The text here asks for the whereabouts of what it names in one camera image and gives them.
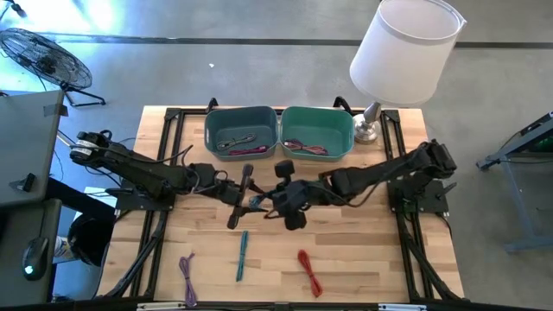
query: concrete floor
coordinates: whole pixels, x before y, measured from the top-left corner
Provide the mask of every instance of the concrete floor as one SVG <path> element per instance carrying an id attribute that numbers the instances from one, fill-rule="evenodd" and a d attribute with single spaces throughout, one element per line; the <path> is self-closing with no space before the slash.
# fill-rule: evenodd
<path id="1" fill-rule="evenodd" d="M 22 27 L 69 34 L 160 37 L 360 39 L 376 0 L 139 0 L 18 1 L 22 21 L 9 10 L 0 29 Z M 550 0 L 451 0 L 468 20 L 461 41 L 553 41 Z M 93 74 L 88 90 L 105 107 L 71 109 L 61 129 L 110 129 L 134 136 L 144 105 L 330 105 L 337 95 L 351 105 L 367 100 L 349 79 L 351 47 L 62 44 Z M 0 58 L 0 89 L 41 91 L 37 78 Z M 509 255 L 503 244 L 522 236 L 515 206 L 499 168 L 474 163 L 514 131 L 552 110 L 553 50 L 456 49 L 435 96 L 422 106 L 430 137 L 446 143 L 459 166 L 448 194 L 454 247 L 466 297 L 479 302 L 553 308 L 553 250 Z M 64 182 L 112 187 L 56 150 Z M 59 165 L 53 163 L 53 173 Z M 64 211 L 60 233 L 73 214 Z M 82 263 L 58 268 L 58 294 L 93 295 L 99 271 Z M 83 281 L 75 284 L 75 275 Z"/>

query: lamp base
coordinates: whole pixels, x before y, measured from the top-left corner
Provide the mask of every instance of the lamp base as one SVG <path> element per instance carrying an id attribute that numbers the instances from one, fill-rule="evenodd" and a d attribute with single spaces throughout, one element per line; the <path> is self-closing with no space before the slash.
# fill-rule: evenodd
<path id="1" fill-rule="evenodd" d="M 370 144 L 378 138 L 378 117 L 380 116 L 380 103 L 369 105 L 363 114 L 353 117 L 355 142 Z"/>

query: white lampshade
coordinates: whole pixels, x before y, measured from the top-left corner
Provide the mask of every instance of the white lampshade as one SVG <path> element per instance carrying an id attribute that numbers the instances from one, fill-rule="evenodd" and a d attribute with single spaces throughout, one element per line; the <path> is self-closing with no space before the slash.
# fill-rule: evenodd
<path id="1" fill-rule="evenodd" d="M 465 19 L 441 0 L 384 0 L 350 66 L 355 86 L 388 105 L 434 95 Z"/>

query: wooden table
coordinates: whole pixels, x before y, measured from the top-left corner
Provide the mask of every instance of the wooden table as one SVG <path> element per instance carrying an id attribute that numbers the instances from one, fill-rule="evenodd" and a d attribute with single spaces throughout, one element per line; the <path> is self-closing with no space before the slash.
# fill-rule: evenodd
<path id="1" fill-rule="evenodd" d="M 156 158 L 166 108 L 144 107 L 136 152 Z M 399 110 L 399 115 L 405 145 L 410 151 L 427 139 L 423 114 L 418 109 L 403 109 Z M 189 144 L 194 145 L 186 163 L 212 163 L 216 169 L 226 170 L 231 178 L 239 181 L 242 162 L 220 162 L 204 148 L 204 119 L 204 116 L 188 116 L 184 122 L 181 150 Z M 173 142 L 174 131 L 173 128 L 169 142 Z M 279 182 L 274 164 L 283 159 L 282 149 L 277 147 L 273 157 L 251 161 L 256 184 L 265 190 L 272 189 Z M 294 160 L 296 173 L 292 178 L 315 180 L 318 173 L 329 169 L 365 167 L 382 161 L 385 161 L 385 154 L 381 139 L 372 145 L 356 143 L 353 151 L 340 162 Z M 270 207 L 270 202 L 265 201 L 264 207 Z M 387 206 L 385 185 L 378 187 L 360 208 L 312 207 L 307 212 L 307 226 L 294 232 L 284 228 L 282 219 L 263 219 L 262 213 L 246 215 L 240 219 L 237 229 L 231 231 L 226 228 L 231 212 L 229 206 L 200 195 L 178 197 L 165 232 L 156 300 L 184 300 L 185 283 L 178 261 L 193 251 L 196 256 L 191 263 L 191 279 L 199 301 L 408 301 L 397 223 Z M 132 212 L 116 224 L 99 294 L 112 289 L 135 259 L 144 214 Z M 421 215 L 421 224 L 429 261 L 447 285 L 462 296 L 448 228 L 441 219 L 430 214 Z M 250 240 L 243 281 L 235 282 L 243 230 L 250 232 Z M 319 298 L 311 294 L 308 276 L 297 262 L 300 249 L 310 255 L 315 274 L 324 288 Z M 149 266 L 150 261 L 147 261 L 141 291 L 146 287 Z M 414 271 L 417 288 L 422 293 L 420 270 L 416 264 Z"/>

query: computer mouse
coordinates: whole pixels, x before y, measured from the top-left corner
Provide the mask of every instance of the computer mouse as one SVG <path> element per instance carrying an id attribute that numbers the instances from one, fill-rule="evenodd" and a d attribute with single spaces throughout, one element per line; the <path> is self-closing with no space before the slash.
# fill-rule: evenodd
<path id="1" fill-rule="evenodd" d="M 23 253 L 23 276 L 29 281 L 40 280 L 46 272 L 47 238 L 33 238 Z"/>

